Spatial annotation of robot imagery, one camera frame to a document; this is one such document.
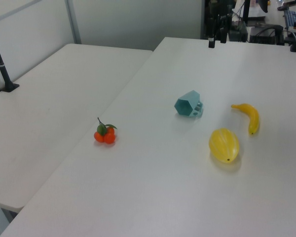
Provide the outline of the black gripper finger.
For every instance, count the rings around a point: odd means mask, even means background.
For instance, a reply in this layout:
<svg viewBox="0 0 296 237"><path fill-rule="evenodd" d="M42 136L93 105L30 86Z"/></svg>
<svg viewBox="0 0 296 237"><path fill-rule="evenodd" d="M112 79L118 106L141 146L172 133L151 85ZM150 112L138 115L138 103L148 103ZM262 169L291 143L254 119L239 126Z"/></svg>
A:
<svg viewBox="0 0 296 237"><path fill-rule="evenodd" d="M208 35L208 41L209 41L209 48L215 48L215 19L210 18L208 22L208 30L209 30L209 35Z"/></svg>
<svg viewBox="0 0 296 237"><path fill-rule="evenodd" d="M220 42L221 43L226 43L226 41L227 41L226 23L227 23L227 16L222 16L221 17L221 26L220 26L220 35L221 35Z"/></svg>

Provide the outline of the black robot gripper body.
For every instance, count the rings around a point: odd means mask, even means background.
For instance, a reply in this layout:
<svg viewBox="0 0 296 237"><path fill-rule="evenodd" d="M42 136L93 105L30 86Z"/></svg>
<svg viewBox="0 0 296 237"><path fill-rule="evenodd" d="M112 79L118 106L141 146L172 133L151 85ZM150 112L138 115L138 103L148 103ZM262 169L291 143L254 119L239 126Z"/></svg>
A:
<svg viewBox="0 0 296 237"><path fill-rule="evenodd" d="M206 1L206 20L217 19L218 16L225 16L233 9L232 0L207 0Z"/></svg>

